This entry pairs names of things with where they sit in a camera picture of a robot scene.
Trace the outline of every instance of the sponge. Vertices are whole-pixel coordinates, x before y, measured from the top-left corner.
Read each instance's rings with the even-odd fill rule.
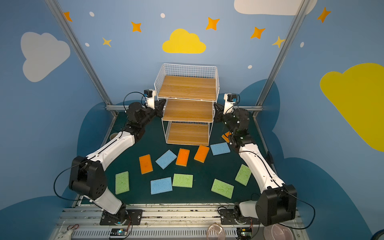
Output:
[[[120,194],[129,191],[129,174],[128,172],[122,172],[115,175],[115,193]]]
[[[221,137],[227,142],[229,143],[229,139],[228,139],[228,136],[231,135],[232,133],[230,132],[226,132],[225,134],[221,135]]]
[[[166,178],[151,181],[151,194],[170,192],[172,190],[173,189],[172,189],[171,177],[166,177]]]
[[[211,145],[211,150],[213,155],[219,155],[219,154],[231,152],[231,150],[228,147],[228,143],[226,142]]]
[[[156,160],[156,163],[162,168],[165,169],[173,160],[175,160],[176,155],[171,151],[166,151],[159,159]]]
[[[189,150],[180,148],[179,154],[177,155],[176,165],[186,167],[188,162],[188,157],[189,157]]]
[[[233,188],[234,188],[234,186],[232,186],[226,182],[222,182],[218,179],[215,179],[214,183],[212,185],[211,191],[231,199],[232,193],[233,193]]]
[[[209,151],[209,147],[200,145],[194,157],[195,160],[204,163]]]
[[[174,187],[192,187],[193,184],[193,175],[188,174],[177,174],[173,175],[173,183]]]
[[[139,157],[139,161],[140,161],[141,174],[145,174],[153,171],[151,156],[149,154]]]
[[[251,176],[252,172],[246,165],[242,164],[240,167],[239,172],[236,175],[235,181],[243,184],[246,186],[248,184],[249,178]]]

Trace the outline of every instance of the orange sponge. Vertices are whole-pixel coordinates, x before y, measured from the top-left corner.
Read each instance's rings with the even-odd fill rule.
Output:
[[[189,150],[180,148],[179,154],[177,155],[176,165],[186,167],[188,162],[188,156]]]
[[[140,161],[141,174],[145,174],[153,171],[151,156],[149,154],[139,157],[139,161]]]
[[[228,139],[228,136],[231,135],[232,133],[230,132],[226,132],[225,134],[221,135],[221,137],[227,142],[229,143],[229,139]]]
[[[209,147],[200,145],[194,159],[199,161],[199,162],[204,163],[205,158],[207,157],[208,151],[209,151]]]

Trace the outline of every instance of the yellow cloud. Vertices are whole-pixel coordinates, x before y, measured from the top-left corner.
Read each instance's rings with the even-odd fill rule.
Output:
[[[163,50],[166,53],[202,53],[206,48],[196,34],[181,28],[173,31],[169,41],[163,43]]]
[[[363,63],[344,73],[329,72],[320,87],[359,136],[384,152],[384,67]]]

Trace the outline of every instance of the mounting plate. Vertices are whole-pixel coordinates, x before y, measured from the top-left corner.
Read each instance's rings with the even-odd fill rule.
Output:
[[[235,213],[233,209],[219,209],[221,214],[220,220],[222,225],[242,225],[242,222],[235,220]],[[251,217],[245,218],[247,221],[244,225],[251,225]],[[258,225],[260,222],[257,218],[252,218],[253,225]]]
[[[141,209],[126,209],[126,212],[127,212],[128,216],[131,217],[132,225],[140,225],[143,210],[141,210]],[[113,223],[114,219],[109,219],[108,216],[106,216],[105,218],[102,218],[100,220],[100,225],[118,226],[118,225],[111,224],[111,222],[109,222],[109,221],[111,221]],[[121,226],[124,226],[124,225],[127,226],[128,224],[129,224],[129,219],[127,219],[127,221],[124,224],[122,224]]]

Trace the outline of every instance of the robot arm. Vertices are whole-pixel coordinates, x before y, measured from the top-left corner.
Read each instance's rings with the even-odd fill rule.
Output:
[[[236,94],[225,94],[225,106],[215,103],[215,122],[223,122],[230,131],[230,145],[250,168],[259,185],[261,196],[257,202],[239,204],[241,217],[258,218],[264,226],[295,218],[296,189],[286,185],[261,155],[258,146],[248,133],[249,112],[236,108]]]
[[[144,91],[147,106],[131,103],[126,111],[127,123],[114,139],[86,157],[72,161],[69,188],[84,195],[103,210],[103,219],[112,224],[124,224],[127,218],[125,204],[108,189],[105,170],[127,148],[139,141],[145,126],[154,118],[163,116],[165,99],[155,101],[155,90]]]

